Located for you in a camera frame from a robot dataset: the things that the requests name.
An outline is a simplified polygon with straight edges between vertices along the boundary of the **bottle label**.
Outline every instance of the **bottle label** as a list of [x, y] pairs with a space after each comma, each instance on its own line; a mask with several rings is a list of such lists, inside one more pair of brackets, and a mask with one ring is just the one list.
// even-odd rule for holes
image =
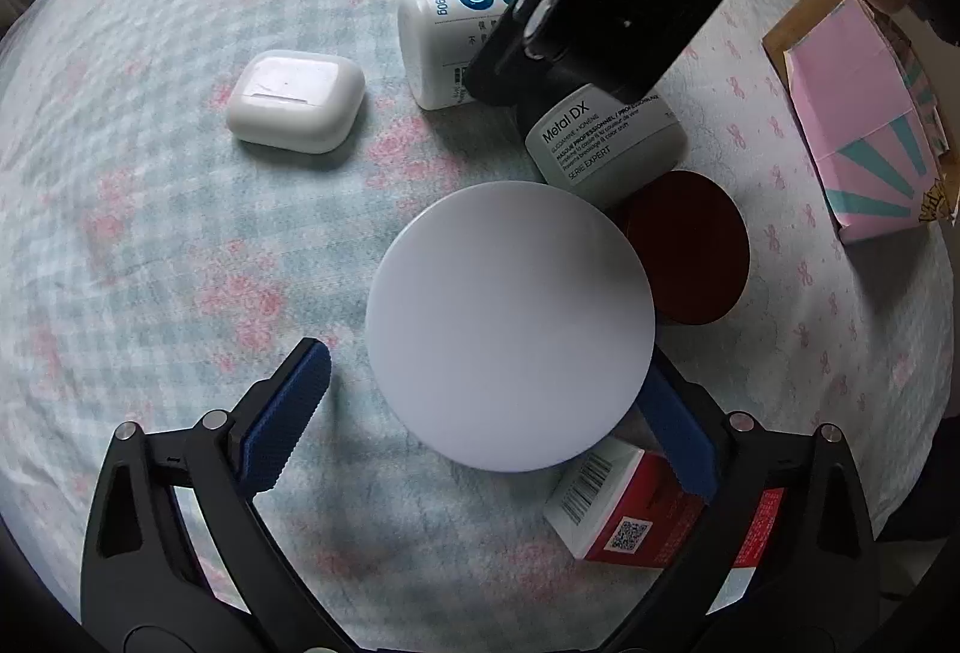
[[440, 95], [449, 105], [470, 99], [464, 86], [464, 72], [496, 28], [501, 14], [512, 0], [430, 0], [431, 20], [440, 28], [438, 62]]
[[570, 185], [577, 185], [637, 142], [676, 122], [677, 115], [658, 94], [624, 105], [587, 85], [539, 118], [526, 144], [532, 155], [536, 153], [534, 160], [546, 153]]

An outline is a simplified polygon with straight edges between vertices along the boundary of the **barcode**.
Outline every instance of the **barcode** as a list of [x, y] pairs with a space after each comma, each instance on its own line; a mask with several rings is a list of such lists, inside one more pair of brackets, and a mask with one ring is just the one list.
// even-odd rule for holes
[[587, 453], [587, 460], [584, 460], [577, 479], [563, 494], [563, 501], [560, 503], [560, 507], [570, 515], [570, 519], [575, 524], [580, 525], [581, 520], [584, 519], [590, 505], [597, 498], [597, 493], [600, 493], [600, 489], [603, 488], [611, 469], [613, 464], [606, 458], [601, 458], [595, 452]]
[[640, 550], [640, 546], [653, 525], [649, 520], [641, 520], [638, 517], [621, 517], [620, 525], [616, 527], [613, 536], [607, 541], [605, 550], [613, 553], [629, 553], [630, 555]]

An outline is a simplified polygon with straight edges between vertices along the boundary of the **teal stripe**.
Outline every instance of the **teal stripe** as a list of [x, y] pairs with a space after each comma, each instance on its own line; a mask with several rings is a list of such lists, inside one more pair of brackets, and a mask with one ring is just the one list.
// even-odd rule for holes
[[839, 150], [838, 153], [844, 158], [849, 158], [858, 166], [867, 169], [870, 174], [883, 180], [883, 182], [890, 185], [891, 188], [894, 188], [897, 193], [901, 193], [901, 195], [907, 198], [913, 198], [913, 188], [911, 188], [910, 183], [901, 177], [899, 171], [891, 166], [890, 161], [887, 161], [887, 158], [880, 155], [880, 153], [872, 147], [872, 144], [867, 144], [863, 139], [860, 139], [858, 142], [848, 144], [842, 150]]
[[843, 190], [827, 190], [827, 201], [837, 214], [872, 214], [874, 217], [909, 217], [910, 209], [899, 204], [888, 204], [877, 198]]
[[912, 88], [912, 86], [917, 84], [917, 80], [920, 79], [922, 73], [923, 67], [920, 65], [920, 61], [914, 60], [910, 70], [906, 72], [906, 86]]
[[926, 174], [926, 166], [923, 165], [923, 158], [920, 156], [920, 146], [917, 144], [913, 129], [910, 127], [910, 120], [904, 115], [902, 118], [896, 118], [890, 123], [890, 127], [894, 129], [896, 138], [899, 139], [904, 150], [906, 150], [906, 154], [910, 157], [910, 160], [913, 161], [913, 167], [917, 169], [920, 177], [923, 177], [923, 175]]

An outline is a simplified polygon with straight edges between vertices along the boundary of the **pink and teal box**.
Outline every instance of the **pink and teal box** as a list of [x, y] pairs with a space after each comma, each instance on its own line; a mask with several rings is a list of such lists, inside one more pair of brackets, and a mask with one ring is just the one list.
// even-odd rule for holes
[[778, 67], [840, 240], [952, 218], [956, 196], [949, 199], [940, 163], [950, 154], [947, 134], [909, 42], [863, 0], [842, 0], [793, 35]]

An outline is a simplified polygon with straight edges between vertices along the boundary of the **white bottle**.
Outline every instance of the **white bottle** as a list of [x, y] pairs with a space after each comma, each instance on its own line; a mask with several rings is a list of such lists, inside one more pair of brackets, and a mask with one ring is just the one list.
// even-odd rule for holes
[[473, 100], [464, 70], [511, 1], [400, 0], [400, 53], [416, 103], [432, 110]]
[[689, 142], [658, 94], [635, 104], [554, 68], [517, 105], [517, 127], [544, 180], [609, 209], [675, 168]]

